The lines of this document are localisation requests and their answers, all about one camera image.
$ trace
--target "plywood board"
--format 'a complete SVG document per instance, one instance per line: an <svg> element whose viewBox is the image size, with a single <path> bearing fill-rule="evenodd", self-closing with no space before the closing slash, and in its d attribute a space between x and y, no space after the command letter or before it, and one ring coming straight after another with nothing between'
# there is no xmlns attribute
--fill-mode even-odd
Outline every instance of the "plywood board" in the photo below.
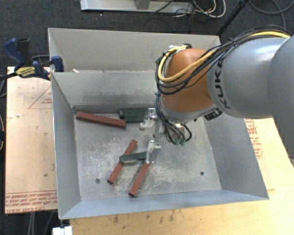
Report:
<svg viewBox="0 0 294 235"><path fill-rule="evenodd" d="M47 80L7 81L6 214L57 209L51 100Z"/></svg>

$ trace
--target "wooden block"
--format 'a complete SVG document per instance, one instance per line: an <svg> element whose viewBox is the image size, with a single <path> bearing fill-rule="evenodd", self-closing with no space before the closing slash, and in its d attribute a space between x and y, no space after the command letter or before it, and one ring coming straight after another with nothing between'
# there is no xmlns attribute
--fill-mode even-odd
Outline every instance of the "wooden block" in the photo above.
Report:
<svg viewBox="0 0 294 235"><path fill-rule="evenodd" d="M87 122L92 122L92 123L108 125L108 126L112 126L112 127L121 128L121 129L124 129L125 125L126 125L126 122L121 119L116 119L116 118L111 118L111 117L103 117L103 116L98 116L95 114L90 114L90 113L85 113L85 112L77 112L76 119L82 120L82 121L87 121Z"/></svg>
<svg viewBox="0 0 294 235"><path fill-rule="evenodd" d="M150 163L144 163L143 167L141 168L137 178L135 179L135 182L132 186L132 189L129 191L129 195L132 196L132 197L135 197L138 189L140 188L144 178L145 178L145 175L149 169L149 166L150 166Z"/></svg>
<svg viewBox="0 0 294 235"><path fill-rule="evenodd" d="M133 152L134 148L137 145L137 141L136 140L132 140L127 149L125 150L123 155L129 155ZM122 168L123 168L124 164L121 164L120 162L117 163L116 167L114 168L113 172L111 173L108 182L113 184L114 181L116 180L118 174L121 172Z"/></svg>

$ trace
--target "gray metal tray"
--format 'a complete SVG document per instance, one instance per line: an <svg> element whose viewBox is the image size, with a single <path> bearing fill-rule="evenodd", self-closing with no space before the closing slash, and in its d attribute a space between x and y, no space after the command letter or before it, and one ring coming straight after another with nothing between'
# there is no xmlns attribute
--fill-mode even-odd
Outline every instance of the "gray metal tray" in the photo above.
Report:
<svg viewBox="0 0 294 235"><path fill-rule="evenodd" d="M69 39L63 40L66 46L59 44L62 38L57 39L57 32L61 32L62 37L65 35L63 32L70 33L67 35ZM83 34L91 39L102 32L76 33L77 39ZM88 68L79 69L68 62L70 57L63 54L66 53L64 49L70 49L68 44L74 42L74 31L57 29L51 34L57 42L53 41L50 46L58 51L54 54L59 54L62 49L66 70L79 70L79 73L53 73L51 80L59 218L147 212L268 198L244 120L225 114L211 121L199 118L197 122L188 123L193 138L183 147L174 146L163 137L156 163L150 166L137 197L130 197L128 192L141 163L126 164L115 184L107 183L129 142L132 139L138 141L135 152L146 151L154 129L140 131L138 123L128 123L125 129L103 126L76 120L75 113L84 111L117 118L119 109L152 107L155 99L154 71L144 63L135 66L136 57L130 70L108 69L109 64L104 64L104 59L100 57L98 63L107 69L100 70L102 66L98 66L90 70L90 60L84 63ZM128 41L149 36L156 42L162 39L168 43L172 38L172 34L111 34L119 34L120 38L127 35ZM202 37L195 36L193 39L200 42ZM139 50L132 49L131 53L135 55L135 52ZM145 52L146 55L152 56L153 63L157 58L149 52ZM115 68L116 60L107 59L106 62L111 62L110 66Z"/></svg>

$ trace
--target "metal stand base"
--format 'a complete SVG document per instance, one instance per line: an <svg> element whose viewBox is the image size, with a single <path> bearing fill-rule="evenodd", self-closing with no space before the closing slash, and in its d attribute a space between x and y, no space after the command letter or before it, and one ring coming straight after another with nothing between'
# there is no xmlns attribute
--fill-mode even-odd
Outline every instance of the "metal stand base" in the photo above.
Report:
<svg viewBox="0 0 294 235"><path fill-rule="evenodd" d="M154 12L163 6L167 1L151 1L147 9L138 9L135 0L81 0L82 11L132 11L132 12ZM163 9L162 13L185 13L192 10L188 2L172 2Z"/></svg>

